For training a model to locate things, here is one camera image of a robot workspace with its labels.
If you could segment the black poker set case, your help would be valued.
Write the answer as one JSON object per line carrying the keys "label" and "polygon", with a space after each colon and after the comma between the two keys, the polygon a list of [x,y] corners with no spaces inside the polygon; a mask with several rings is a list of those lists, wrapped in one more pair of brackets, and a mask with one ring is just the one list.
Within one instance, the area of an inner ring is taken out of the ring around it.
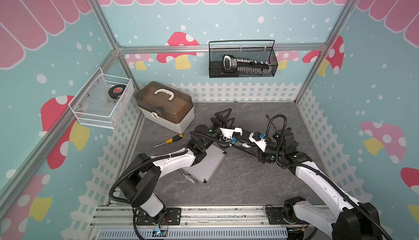
{"label": "black poker set case", "polygon": [[232,147],[244,151],[252,156],[258,157],[260,153],[260,148],[257,144],[250,140],[251,133],[243,131],[242,134],[234,132],[232,137],[225,137],[225,141],[229,141],[232,144]]}

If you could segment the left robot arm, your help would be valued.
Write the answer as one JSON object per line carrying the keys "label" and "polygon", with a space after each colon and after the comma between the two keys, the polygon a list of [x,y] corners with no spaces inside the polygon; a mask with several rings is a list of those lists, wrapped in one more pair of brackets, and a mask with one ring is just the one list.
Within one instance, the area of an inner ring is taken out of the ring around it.
{"label": "left robot arm", "polygon": [[197,126],[189,133],[190,141],[178,151],[156,157],[145,153],[137,155],[109,189],[109,199],[131,205],[135,211],[153,218],[155,223],[163,221],[167,209],[154,193],[159,179],[184,170],[194,180],[207,183],[225,158],[220,146],[231,144],[223,136],[223,131],[234,123],[231,112],[230,108],[216,112],[211,118],[212,126]]}

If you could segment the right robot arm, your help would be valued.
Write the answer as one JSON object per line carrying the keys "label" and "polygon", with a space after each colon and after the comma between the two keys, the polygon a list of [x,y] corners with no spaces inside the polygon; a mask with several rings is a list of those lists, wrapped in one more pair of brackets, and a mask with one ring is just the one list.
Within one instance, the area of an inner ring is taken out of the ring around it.
{"label": "right robot arm", "polygon": [[369,202],[362,203],[350,196],[304,152],[299,152],[294,135],[287,128],[287,118],[281,130],[270,138],[269,133],[255,132],[249,136],[259,148],[261,160],[273,159],[282,169],[308,185],[328,207],[317,208],[302,197],[292,197],[284,202],[283,218],[287,223],[305,221],[327,234],[333,240],[390,240],[390,234],[381,226],[377,209]]}

